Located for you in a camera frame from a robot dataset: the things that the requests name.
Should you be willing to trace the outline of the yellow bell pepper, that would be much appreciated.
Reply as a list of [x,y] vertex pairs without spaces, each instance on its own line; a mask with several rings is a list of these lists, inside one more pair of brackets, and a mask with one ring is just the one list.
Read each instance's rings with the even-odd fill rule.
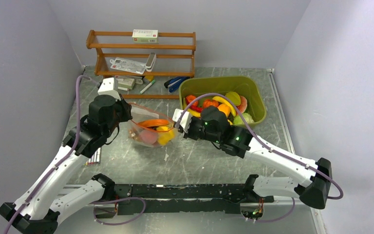
[[158,132],[157,142],[161,145],[167,145],[172,139],[175,138],[175,131],[168,126],[159,126],[156,131]]

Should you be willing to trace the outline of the clear zip top bag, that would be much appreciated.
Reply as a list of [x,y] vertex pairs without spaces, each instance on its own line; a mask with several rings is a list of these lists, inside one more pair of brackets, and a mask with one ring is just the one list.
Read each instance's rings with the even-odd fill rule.
[[129,124],[129,126],[128,126],[129,139],[131,139],[132,141],[134,141],[135,143],[137,143],[139,145],[143,145],[143,146],[150,147],[150,148],[163,147],[158,142],[156,142],[153,145],[146,145],[146,144],[144,144],[144,143],[141,142],[139,134],[143,130],[150,130],[150,131],[157,132],[156,131],[157,127],[156,128],[144,128],[144,127],[140,127],[140,126],[137,125],[138,122],[141,122],[141,121],[144,121],[144,120],[148,120],[148,119],[167,119],[170,122],[170,125],[168,125],[168,127],[174,129],[174,131],[175,131],[175,138],[177,137],[178,132],[174,128],[174,121],[171,120],[171,118],[169,118],[168,116],[166,116],[166,115],[164,115],[162,113],[159,113],[157,111],[148,109],[148,108],[146,108],[144,106],[141,106],[139,104],[136,104],[136,103],[131,103],[130,105],[132,106],[132,108],[131,108],[132,119],[128,121],[128,124]]

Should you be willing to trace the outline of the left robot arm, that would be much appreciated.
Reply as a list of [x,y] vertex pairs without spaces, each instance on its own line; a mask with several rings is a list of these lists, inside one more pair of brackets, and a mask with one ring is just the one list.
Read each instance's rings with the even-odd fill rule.
[[115,183],[103,174],[94,175],[85,185],[59,198],[71,176],[95,152],[121,122],[132,119],[131,105],[121,94],[98,95],[89,104],[89,113],[65,137],[59,151],[38,180],[15,202],[0,206],[0,215],[22,234],[53,234],[59,224],[84,206],[115,197]]

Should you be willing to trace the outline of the papaya slice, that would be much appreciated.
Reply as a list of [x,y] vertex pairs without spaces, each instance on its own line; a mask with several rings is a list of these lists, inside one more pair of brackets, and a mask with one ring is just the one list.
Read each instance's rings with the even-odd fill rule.
[[170,122],[167,119],[148,119],[137,123],[138,126],[144,128],[156,128],[161,126],[168,126]]

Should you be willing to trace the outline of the pink peach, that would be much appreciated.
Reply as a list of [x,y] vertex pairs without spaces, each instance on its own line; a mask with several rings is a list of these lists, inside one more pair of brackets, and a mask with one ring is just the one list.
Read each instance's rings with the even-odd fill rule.
[[153,145],[157,142],[158,140],[158,133],[155,131],[150,131],[150,130],[143,130],[139,134],[140,140],[142,143],[146,145]]

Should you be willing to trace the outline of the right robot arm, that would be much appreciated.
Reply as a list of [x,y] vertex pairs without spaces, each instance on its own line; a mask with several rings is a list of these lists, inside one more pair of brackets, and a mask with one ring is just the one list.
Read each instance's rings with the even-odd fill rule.
[[180,123],[178,129],[184,138],[218,144],[228,155],[256,160],[285,174],[274,178],[250,175],[243,189],[247,201],[286,196],[297,198],[315,209],[325,208],[332,179],[329,160],[300,157],[272,145],[259,136],[253,136],[247,128],[231,125],[225,114],[215,107],[207,108],[203,115],[201,119],[176,109],[172,119]]

